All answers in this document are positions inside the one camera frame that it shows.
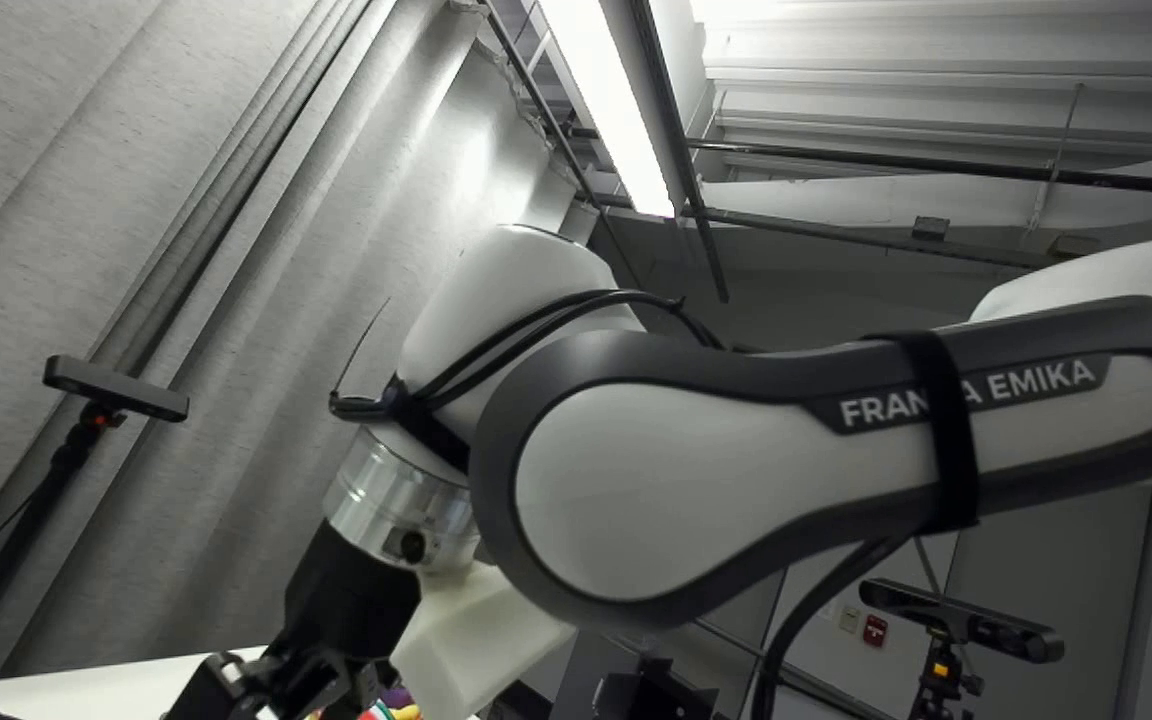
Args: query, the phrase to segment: wall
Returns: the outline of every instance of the wall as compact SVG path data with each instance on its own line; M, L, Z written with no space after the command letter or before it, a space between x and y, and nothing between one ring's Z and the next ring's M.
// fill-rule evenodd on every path
M0 489L312 0L0 0Z
M1148 489L1126 489L994 517L962 537L949 590L1047 624L1070 644L1059 662L971 652L981 715L1115 715L1145 531Z

